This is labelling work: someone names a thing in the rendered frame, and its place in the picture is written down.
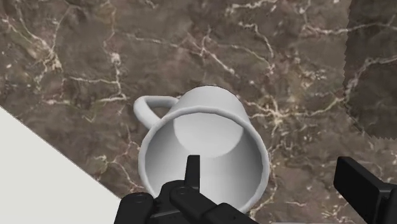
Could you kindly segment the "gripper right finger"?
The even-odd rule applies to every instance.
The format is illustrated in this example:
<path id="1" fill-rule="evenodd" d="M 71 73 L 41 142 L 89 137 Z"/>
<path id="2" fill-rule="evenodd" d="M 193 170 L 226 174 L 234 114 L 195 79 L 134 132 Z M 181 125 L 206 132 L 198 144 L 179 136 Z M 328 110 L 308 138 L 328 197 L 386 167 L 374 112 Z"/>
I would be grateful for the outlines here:
<path id="1" fill-rule="evenodd" d="M 333 186 L 366 224 L 397 224 L 397 185 L 383 182 L 353 158 L 337 158 Z"/>

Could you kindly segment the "white mug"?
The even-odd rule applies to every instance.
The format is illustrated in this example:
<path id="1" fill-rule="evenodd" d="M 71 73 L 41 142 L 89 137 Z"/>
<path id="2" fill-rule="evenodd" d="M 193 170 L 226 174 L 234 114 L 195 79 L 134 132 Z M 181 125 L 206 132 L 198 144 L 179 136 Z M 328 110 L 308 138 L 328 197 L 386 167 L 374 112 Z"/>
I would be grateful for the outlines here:
<path id="1" fill-rule="evenodd" d="M 270 174 L 268 151 L 229 90 L 206 85 L 178 99 L 145 95 L 133 109 L 148 129 L 138 172 L 152 196 L 166 182 L 183 179 L 188 156 L 200 155 L 200 192 L 207 198 L 243 213 L 261 199 Z"/>

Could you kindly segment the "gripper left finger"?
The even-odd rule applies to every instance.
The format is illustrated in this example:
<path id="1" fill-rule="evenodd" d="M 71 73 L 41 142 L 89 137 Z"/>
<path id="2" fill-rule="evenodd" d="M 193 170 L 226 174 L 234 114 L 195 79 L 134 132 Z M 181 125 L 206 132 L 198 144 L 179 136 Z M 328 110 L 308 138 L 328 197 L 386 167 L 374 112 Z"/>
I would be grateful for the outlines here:
<path id="1" fill-rule="evenodd" d="M 187 158 L 184 180 L 162 185 L 154 198 L 136 192 L 124 196 L 114 224 L 257 224 L 230 204 L 216 204 L 199 192 L 200 157 Z"/>

